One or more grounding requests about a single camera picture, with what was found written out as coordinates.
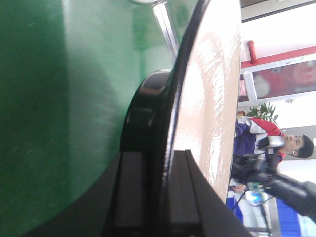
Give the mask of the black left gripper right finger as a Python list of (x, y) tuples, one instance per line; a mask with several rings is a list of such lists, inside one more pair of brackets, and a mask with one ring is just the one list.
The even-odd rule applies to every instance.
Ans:
[(190, 150), (175, 150), (168, 183), (170, 237), (249, 237), (197, 166)]

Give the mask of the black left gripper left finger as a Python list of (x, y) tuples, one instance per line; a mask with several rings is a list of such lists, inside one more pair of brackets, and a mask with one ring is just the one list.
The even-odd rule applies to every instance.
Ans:
[(146, 156), (119, 152), (107, 168), (113, 187), (102, 237), (150, 237)]

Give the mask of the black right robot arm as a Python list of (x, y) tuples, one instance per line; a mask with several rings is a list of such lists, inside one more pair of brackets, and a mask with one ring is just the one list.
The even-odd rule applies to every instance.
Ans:
[[(261, 172), (254, 181), (300, 215), (316, 219), (316, 185), (278, 173)], [(173, 237), (249, 237), (250, 232), (207, 182), (190, 150), (175, 150), (168, 184)]]

